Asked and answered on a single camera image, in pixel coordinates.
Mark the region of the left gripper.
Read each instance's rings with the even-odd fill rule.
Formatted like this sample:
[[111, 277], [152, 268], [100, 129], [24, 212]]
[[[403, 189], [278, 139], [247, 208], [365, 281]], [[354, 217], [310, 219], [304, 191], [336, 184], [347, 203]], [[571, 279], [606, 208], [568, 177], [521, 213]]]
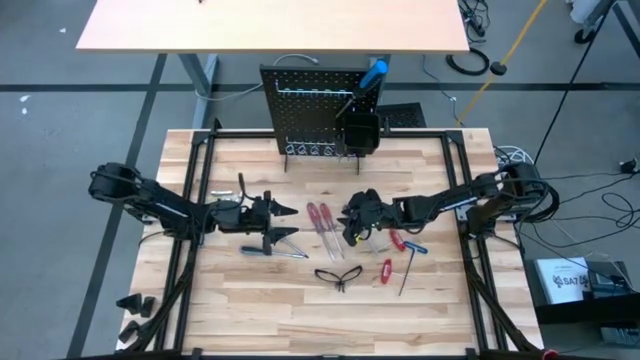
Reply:
[[261, 252], [263, 255], [271, 256], [272, 244], [299, 231], [296, 227], [271, 227], [271, 214], [276, 217], [298, 214], [296, 209], [271, 200], [269, 190], [265, 191], [263, 196], [256, 196], [250, 208], [242, 207], [239, 210], [238, 220], [234, 224], [219, 223], [218, 230], [223, 233], [260, 233], [262, 235]]

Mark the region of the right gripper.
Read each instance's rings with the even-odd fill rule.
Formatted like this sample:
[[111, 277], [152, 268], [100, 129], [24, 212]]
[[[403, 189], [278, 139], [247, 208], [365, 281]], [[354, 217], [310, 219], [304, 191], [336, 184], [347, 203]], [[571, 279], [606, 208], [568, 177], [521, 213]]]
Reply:
[[376, 228], [396, 227], [395, 208], [384, 203], [378, 192], [372, 188], [354, 194], [341, 210], [338, 222], [345, 226], [343, 237], [349, 246], [356, 246], [360, 233]]

